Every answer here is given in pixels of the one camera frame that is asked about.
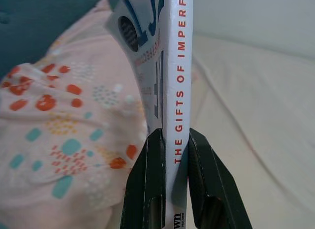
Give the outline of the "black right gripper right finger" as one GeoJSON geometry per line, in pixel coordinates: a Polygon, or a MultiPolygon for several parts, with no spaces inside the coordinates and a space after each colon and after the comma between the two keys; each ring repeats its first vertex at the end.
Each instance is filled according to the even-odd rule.
{"type": "Polygon", "coordinates": [[[236,182],[208,140],[189,131],[188,181],[198,229],[252,228],[236,182]]]}

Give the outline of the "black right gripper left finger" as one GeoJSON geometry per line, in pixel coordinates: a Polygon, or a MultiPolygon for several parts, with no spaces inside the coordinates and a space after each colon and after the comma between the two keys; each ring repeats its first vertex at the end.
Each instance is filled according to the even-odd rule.
{"type": "Polygon", "coordinates": [[[146,139],[126,183],[122,210],[124,229],[161,229],[165,226],[165,145],[162,130],[146,139]]]}

